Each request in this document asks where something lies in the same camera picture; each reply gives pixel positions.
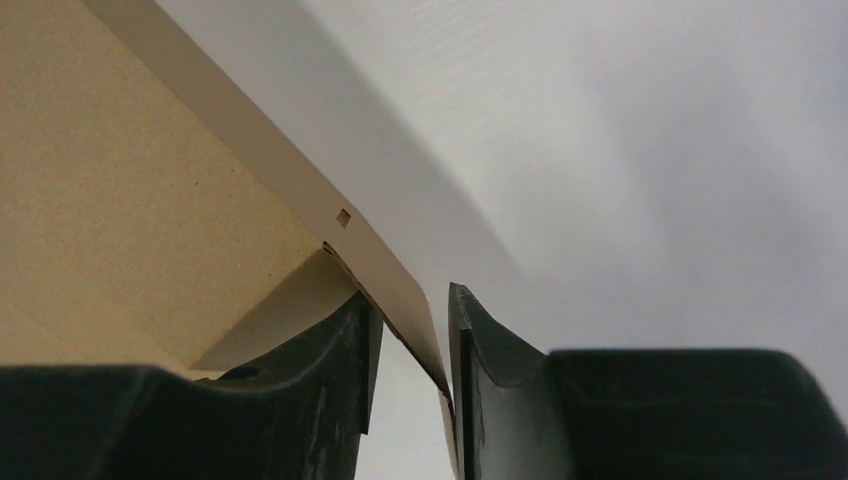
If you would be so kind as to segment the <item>brown cardboard box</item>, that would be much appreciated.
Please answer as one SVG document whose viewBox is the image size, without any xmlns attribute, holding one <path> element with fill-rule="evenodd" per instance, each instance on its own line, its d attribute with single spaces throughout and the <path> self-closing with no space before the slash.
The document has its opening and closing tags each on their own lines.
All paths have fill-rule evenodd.
<svg viewBox="0 0 848 480">
<path fill-rule="evenodd" d="M 382 338 L 351 479 L 450 479 L 418 285 L 155 1 L 1 5 L 1 370 L 216 379 L 362 294 Z"/>
</svg>

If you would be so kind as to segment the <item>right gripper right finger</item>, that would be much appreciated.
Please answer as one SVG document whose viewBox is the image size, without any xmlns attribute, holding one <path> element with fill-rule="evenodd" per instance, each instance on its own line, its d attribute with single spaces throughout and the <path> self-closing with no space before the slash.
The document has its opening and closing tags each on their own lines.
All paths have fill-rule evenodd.
<svg viewBox="0 0 848 480">
<path fill-rule="evenodd" d="M 542 352 L 448 293 L 462 479 L 843 479 L 847 431 L 766 349 Z"/>
</svg>

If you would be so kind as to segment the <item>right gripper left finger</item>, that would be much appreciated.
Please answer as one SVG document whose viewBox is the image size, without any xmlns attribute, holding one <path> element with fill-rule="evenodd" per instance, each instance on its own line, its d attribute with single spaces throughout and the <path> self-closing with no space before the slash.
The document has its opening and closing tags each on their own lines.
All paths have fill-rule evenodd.
<svg viewBox="0 0 848 480">
<path fill-rule="evenodd" d="M 216 379 L 152 365 L 1 370 L 5 479 L 351 479 L 382 338 L 356 294 Z"/>
</svg>

